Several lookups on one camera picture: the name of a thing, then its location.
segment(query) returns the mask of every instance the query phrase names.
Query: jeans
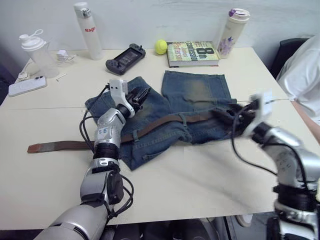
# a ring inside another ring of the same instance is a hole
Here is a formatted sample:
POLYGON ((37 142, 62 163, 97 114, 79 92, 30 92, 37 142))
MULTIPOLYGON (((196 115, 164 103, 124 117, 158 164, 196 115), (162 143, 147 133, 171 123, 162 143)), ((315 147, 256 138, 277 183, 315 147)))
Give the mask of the jeans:
MULTIPOLYGON (((136 77, 128 82, 128 91, 135 87, 147 88, 149 85, 142 77, 136 77)), ((119 158, 131 170, 160 155, 178 140, 203 144, 230 137, 231 127, 211 118, 195 123, 168 122, 138 138, 137 131, 166 115, 178 115, 183 120, 184 116, 210 110, 226 111, 229 103, 236 103, 235 99, 231 99, 224 75, 165 71, 161 92, 162 95, 151 89, 143 103, 143 109, 129 118, 122 129, 122 136, 132 134, 134 138, 132 142, 122 143, 119 149, 119 158)), ((115 107, 110 92, 102 94, 96 102, 95 100, 96 97, 85 102, 93 116, 99 117, 109 108, 115 107)))

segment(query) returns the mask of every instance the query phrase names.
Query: belt loop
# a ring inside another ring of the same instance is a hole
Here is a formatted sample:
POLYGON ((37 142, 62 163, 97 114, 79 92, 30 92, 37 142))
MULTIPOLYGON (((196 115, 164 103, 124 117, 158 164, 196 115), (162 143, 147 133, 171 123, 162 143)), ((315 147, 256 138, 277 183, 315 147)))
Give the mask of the belt loop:
POLYGON ((133 130, 132 136, 133 136, 134 142, 138 142, 139 141, 138 130, 133 130))
POLYGON ((178 115, 179 115, 179 117, 182 119, 183 126, 187 127, 187 120, 186 120, 186 116, 185 116, 185 115, 183 115, 182 113, 179 113, 178 115))

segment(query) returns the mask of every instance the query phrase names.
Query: shaker bottle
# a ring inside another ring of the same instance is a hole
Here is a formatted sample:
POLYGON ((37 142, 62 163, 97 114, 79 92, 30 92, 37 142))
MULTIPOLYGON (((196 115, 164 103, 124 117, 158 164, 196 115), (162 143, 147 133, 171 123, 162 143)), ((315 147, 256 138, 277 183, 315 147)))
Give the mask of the shaker bottle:
POLYGON ((93 60, 100 60, 103 58, 103 52, 97 34, 97 27, 92 17, 91 10, 88 8, 88 3, 78 2, 73 5, 82 35, 84 37, 86 46, 89 50, 90 57, 93 60))
POLYGON ((249 18, 250 13, 247 10, 233 8, 229 11, 228 21, 217 48, 220 58, 228 58, 249 18))
POLYGON ((37 64, 41 73, 47 78, 53 78, 59 74, 59 70, 48 51, 48 44, 42 38, 36 36, 44 31, 38 29, 32 35, 23 34, 19 37, 21 47, 29 57, 37 64))

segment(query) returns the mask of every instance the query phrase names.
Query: white shirt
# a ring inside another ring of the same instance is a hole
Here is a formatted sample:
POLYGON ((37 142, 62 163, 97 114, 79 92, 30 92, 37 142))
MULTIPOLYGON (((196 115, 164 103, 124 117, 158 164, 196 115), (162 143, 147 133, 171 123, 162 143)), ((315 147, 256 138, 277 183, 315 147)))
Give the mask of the white shirt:
POLYGON ((299 47, 276 79, 290 101, 299 103, 320 125, 320 34, 299 47))

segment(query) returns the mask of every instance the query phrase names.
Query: brown leather belt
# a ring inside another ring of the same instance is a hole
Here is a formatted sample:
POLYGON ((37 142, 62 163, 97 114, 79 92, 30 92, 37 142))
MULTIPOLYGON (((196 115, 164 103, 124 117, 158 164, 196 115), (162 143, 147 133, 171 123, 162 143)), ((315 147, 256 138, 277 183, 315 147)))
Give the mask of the brown leather belt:
MULTIPOLYGON (((216 111, 211 110, 197 115, 167 115, 158 120, 148 124, 142 130, 137 131, 137 137, 141 138, 144 135, 150 133, 152 130, 160 127, 163 124, 169 122, 180 122, 180 123, 197 123, 202 121, 207 121, 211 118, 214 118, 216 111)), ((132 134, 127 134, 122 136, 121 143, 128 143, 134 141, 134 137, 132 134)), ((34 145, 30 145, 28 147, 28 153, 44 153, 44 152, 53 152, 59 150, 87 150, 89 149, 88 145, 85 141, 53 141, 47 143, 37 143, 34 145)))

